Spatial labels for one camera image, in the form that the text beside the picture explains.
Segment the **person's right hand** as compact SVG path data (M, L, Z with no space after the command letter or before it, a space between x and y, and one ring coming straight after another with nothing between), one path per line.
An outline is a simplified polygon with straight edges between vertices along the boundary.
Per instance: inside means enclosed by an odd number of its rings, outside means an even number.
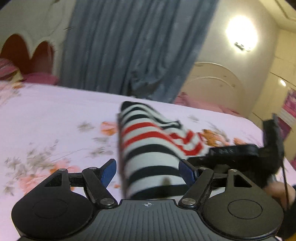
M264 191L273 198L280 201L282 208L287 210L295 202L295 189L289 184L272 182L264 187Z

